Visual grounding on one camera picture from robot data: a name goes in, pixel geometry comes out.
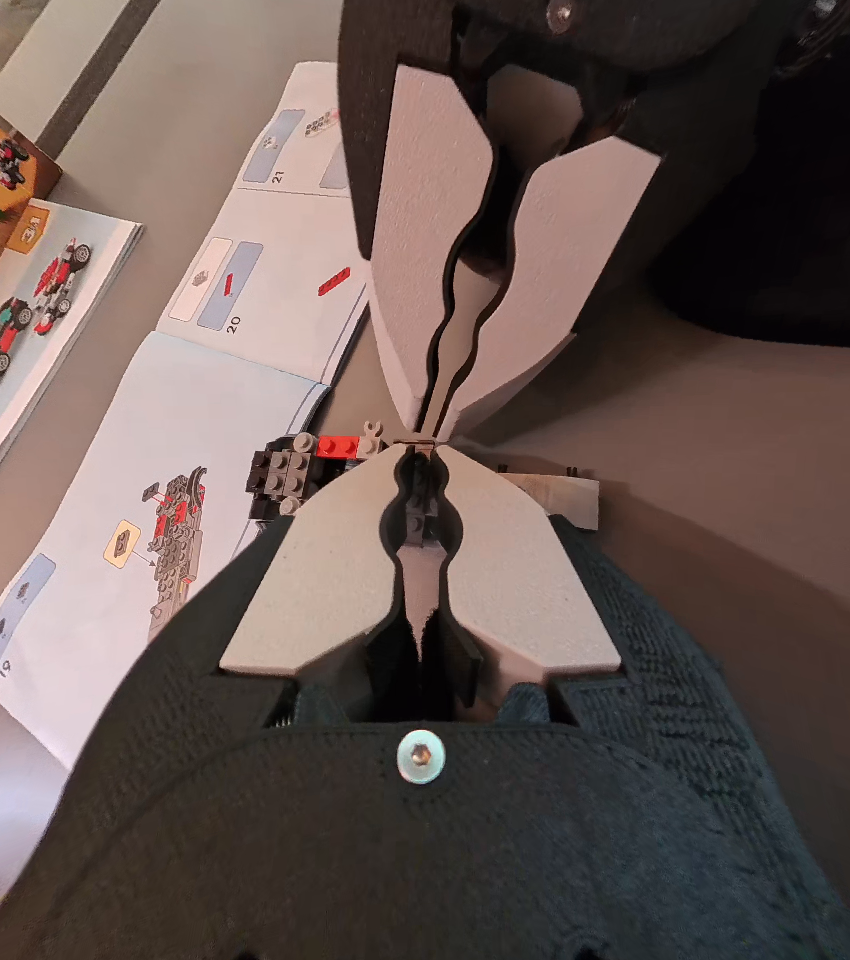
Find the open building instruction booklet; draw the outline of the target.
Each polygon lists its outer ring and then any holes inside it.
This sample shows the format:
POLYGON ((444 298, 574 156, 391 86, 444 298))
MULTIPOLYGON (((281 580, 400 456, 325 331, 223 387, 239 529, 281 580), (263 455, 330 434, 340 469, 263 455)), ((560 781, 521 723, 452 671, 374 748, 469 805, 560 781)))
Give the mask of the open building instruction booklet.
POLYGON ((368 302, 337 68, 301 62, 0 598, 0 705, 66 770, 145 645, 247 546, 252 455, 301 432, 368 302))

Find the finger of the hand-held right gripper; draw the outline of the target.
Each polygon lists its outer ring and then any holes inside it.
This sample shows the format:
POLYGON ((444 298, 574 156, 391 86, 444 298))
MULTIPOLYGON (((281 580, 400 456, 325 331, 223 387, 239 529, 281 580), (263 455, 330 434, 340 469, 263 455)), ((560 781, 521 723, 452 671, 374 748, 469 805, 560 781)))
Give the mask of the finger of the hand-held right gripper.
POLYGON ((486 421, 573 340, 575 322, 660 162, 612 136, 531 173, 513 211, 508 278, 479 316, 437 439, 486 421))
POLYGON ((489 138, 454 80, 399 65, 388 121, 370 272, 371 323, 383 376, 402 425, 450 436, 449 407, 424 426, 433 397, 449 399, 451 380, 471 347, 446 360, 439 345, 455 315, 455 274, 464 281, 470 340, 479 312, 499 285, 459 261, 465 234, 485 206, 493 172, 489 138))

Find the closed toy instruction booklet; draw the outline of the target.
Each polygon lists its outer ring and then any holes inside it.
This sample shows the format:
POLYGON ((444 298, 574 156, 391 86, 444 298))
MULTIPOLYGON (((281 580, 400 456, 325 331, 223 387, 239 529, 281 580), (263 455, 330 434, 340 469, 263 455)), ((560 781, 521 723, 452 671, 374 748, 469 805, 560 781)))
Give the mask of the closed toy instruction booklet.
POLYGON ((0 462, 143 232, 34 200, 0 256, 0 462))

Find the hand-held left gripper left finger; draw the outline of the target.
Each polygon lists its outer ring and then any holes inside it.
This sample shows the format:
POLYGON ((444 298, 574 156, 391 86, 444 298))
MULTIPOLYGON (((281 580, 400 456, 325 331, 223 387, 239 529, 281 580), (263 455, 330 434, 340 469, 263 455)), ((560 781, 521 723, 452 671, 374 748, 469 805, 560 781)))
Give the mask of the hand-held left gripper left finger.
POLYGON ((411 446, 395 444, 297 511, 221 656, 223 671, 318 676, 395 618, 413 460, 411 446))

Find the grey desk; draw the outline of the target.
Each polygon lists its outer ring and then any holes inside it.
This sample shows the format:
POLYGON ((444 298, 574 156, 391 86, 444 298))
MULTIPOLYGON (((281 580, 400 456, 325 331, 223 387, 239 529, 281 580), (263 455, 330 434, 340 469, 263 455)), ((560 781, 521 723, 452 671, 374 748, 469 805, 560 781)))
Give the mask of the grey desk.
MULTIPOLYGON (((12 15, 0 17, 0 36, 12 15)), ((50 2, 0 114, 66 205, 142 222, 133 255, 0 466, 0 594, 338 2, 50 2)), ((477 442, 599 476, 600 543, 722 666, 850 906, 850 350, 747 342, 624 294, 477 442)), ((0 706, 0 899, 67 774, 0 706)))

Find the black dimpled wrist rest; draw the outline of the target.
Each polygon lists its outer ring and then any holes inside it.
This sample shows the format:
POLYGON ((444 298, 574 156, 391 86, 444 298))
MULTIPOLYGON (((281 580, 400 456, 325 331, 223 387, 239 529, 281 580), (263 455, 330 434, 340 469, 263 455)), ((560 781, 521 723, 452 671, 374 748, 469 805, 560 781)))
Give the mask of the black dimpled wrist rest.
POLYGON ((850 348, 850 2, 802 2, 762 94, 751 161, 648 283, 707 330, 850 348))

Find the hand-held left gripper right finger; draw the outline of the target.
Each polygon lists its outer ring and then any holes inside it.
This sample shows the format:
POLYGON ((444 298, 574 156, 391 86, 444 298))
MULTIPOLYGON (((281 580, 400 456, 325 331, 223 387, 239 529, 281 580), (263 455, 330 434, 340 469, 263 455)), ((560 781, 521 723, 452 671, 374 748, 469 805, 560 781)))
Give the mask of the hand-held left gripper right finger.
POLYGON ((443 445, 443 503, 462 526, 448 550, 448 604, 491 658, 494 678, 614 673, 621 656, 555 533, 530 496, 443 445))

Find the grey red toy brick car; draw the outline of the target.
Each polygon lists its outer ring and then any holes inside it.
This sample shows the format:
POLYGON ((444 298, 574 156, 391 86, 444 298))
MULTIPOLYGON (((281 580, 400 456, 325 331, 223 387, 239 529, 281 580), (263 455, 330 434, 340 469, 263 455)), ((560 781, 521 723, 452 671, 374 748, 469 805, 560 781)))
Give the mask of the grey red toy brick car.
MULTIPOLYGON (((260 536, 281 517, 290 517, 335 479, 382 453, 395 439, 422 434, 387 435, 378 421, 367 421, 358 435, 287 435, 254 453, 246 482, 251 509, 240 546, 260 536)), ((502 475, 538 503, 547 514, 561 515, 575 527, 599 530, 599 482, 574 465, 526 455, 494 455, 465 443, 462 452, 502 475)))

